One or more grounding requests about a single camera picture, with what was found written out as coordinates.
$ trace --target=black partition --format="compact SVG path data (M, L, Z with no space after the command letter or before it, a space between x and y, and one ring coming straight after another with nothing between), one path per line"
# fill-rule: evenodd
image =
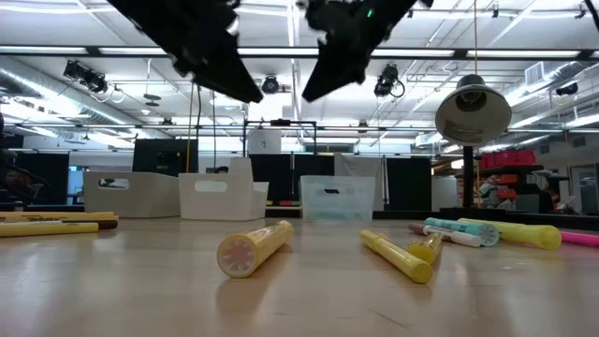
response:
M189 172L197 173L197 140L189 142ZM177 177L187 171L186 139L137 139L134 172L154 172Z
M254 182L268 182L268 200L275 205L279 201L289 201L293 193L290 154L250 154Z
M389 211L431 211L429 158L387 158Z
M293 200L300 200L300 178L304 175L335 175L332 155L295 154L293 167Z
M50 186L41 187L37 198L47 205L65 205L68 190L68 154L19 154L17 167L44 179Z

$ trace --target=cable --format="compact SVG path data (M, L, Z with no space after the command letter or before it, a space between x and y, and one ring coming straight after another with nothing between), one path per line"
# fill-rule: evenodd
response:
M212 101L214 100L214 90L212 90ZM216 172L216 104L212 104L212 132L214 139L214 172Z
M595 23L595 28L597 28L597 32L599 32L599 15L597 14L597 10L595 9L595 5L592 4L591 0L584 0L585 5L589 9L589 12L592 16L592 21Z
M185 169L186 173L189 173L189 157L191 152L191 115L194 111L194 85L195 83L191 82L191 99L189 100L189 126L187 127L187 168Z

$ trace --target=lamp shade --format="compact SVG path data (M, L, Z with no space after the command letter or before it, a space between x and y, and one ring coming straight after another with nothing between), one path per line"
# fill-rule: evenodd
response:
M505 97L478 75L464 76L437 111L437 131L462 146L479 146L501 136L512 119Z

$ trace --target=transparent storage box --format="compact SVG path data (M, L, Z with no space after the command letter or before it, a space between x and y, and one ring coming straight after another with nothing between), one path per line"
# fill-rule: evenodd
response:
M371 222L374 182L374 177L301 177L303 219Z

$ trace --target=pink marker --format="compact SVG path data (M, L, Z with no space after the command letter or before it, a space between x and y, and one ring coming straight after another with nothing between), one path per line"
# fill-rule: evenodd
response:
M562 232L562 242L582 244L590 247L599 247L599 236Z

